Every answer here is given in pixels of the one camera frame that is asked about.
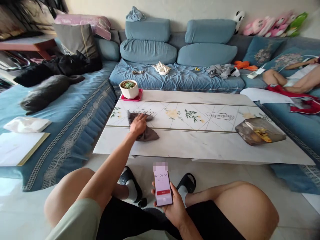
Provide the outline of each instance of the smartphone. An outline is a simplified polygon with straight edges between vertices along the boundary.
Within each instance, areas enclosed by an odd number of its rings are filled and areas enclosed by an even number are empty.
[[[155,170],[153,177],[157,206],[161,207],[173,204],[168,171]]]

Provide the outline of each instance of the person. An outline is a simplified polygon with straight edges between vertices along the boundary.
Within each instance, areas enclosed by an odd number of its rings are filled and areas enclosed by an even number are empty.
[[[170,183],[173,204],[163,206],[167,218],[122,201],[141,199],[141,189],[126,162],[136,138],[146,129],[138,115],[128,135],[96,171],[67,174],[48,196],[44,212],[52,239],[269,239],[279,216],[256,186],[236,181],[193,193],[195,180]]]
[[[266,84],[278,84],[285,91],[293,93],[307,93],[313,88],[320,87],[320,64],[318,58],[313,58],[307,62],[295,63],[287,66],[286,70],[296,69],[305,66],[290,77],[284,78],[277,71],[270,69],[263,74]]]

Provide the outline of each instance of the notebook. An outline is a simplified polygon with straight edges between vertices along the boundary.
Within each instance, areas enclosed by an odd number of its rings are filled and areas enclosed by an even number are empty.
[[[0,135],[0,166],[22,166],[50,133],[2,133]]]

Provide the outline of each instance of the white sock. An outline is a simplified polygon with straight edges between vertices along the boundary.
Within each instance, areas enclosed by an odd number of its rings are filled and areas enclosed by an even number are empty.
[[[180,193],[183,204],[185,208],[187,208],[186,206],[186,195],[188,194],[187,188],[182,185],[181,187],[179,187],[178,193]]]
[[[137,192],[136,186],[134,185],[133,180],[129,180],[128,182],[126,182],[126,186],[129,189],[129,196],[127,199],[130,199],[131,201],[134,202],[135,200],[137,200],[138,192]]]

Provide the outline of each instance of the red button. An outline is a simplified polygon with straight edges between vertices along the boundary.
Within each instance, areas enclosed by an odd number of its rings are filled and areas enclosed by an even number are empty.
[[[158,192],[157,192],[157,195],[163,195],[163,194],[168,194],[168,193],[170,193],[170,189],[158,191]]]

